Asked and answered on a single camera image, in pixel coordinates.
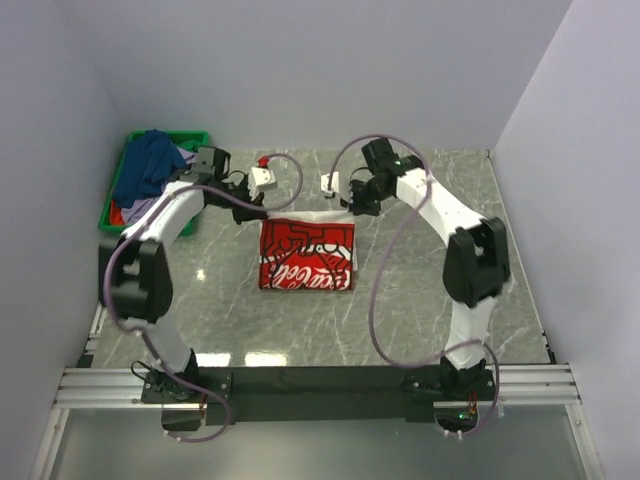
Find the white t-shirt with red print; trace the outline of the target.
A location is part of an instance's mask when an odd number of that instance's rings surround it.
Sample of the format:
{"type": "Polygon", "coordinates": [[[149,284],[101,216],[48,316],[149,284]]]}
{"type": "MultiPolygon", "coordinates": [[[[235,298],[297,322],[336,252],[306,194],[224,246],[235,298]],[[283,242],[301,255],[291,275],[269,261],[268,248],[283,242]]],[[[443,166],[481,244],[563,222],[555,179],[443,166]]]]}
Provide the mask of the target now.
{"type": "Polygon", "coordinates": [[[262,222],[258,287],[348,291],[357,270],[355,217],[347,211],[272,213],[262,222]]]}

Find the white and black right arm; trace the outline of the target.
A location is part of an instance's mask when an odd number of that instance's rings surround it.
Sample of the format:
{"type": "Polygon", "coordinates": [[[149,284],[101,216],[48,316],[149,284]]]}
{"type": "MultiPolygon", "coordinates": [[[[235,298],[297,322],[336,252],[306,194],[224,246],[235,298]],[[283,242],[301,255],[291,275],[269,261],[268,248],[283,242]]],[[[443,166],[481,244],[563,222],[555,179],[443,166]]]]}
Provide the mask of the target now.
{"type": "Polygon", "coordinates": [[[332,167],[322,190],[326,196],[338,195],[354,215],[377,216],[382,202],[395,198],[411,209],[401,231],[422,219],[443,241],[442,281],[452,316],[445,349],[430,363],[438,369],[443,396],[466,398],[483,386],[498,385],[497,377],[486,371],[485,358],[491,353],[486,335],[496,300],[511,277],[506,226],[498,217],[486,218],[467,207],[443,187],[417,149],[405,157],[396,153],[392,145],[397,140],[383,134],[359,137],[370,179],[343,180],[332,167]]]}

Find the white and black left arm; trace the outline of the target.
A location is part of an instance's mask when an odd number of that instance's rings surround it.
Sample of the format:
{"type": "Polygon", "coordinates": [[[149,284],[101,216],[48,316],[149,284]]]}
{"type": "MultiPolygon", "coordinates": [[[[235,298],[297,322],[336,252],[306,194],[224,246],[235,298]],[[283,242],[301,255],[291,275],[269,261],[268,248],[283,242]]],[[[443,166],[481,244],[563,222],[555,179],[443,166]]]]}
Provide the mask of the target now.
{"type": "Polygon", "coordinates": [[[264,195],[277,184],[269,156],[238,183],[229,179],[230,160],[222,149],[201,148],[193,163],[169,177],[159,199],[138,221],[117,241],[99,247],[100,302],[119,330],[145,344],[152,360],[145,378],[150,390],[176,402],[215,394],[205,387],[195,352],[168,316],[174,290],[167,250],[208,206],[229,210],[237,223],[264,219],[264,195]]]}

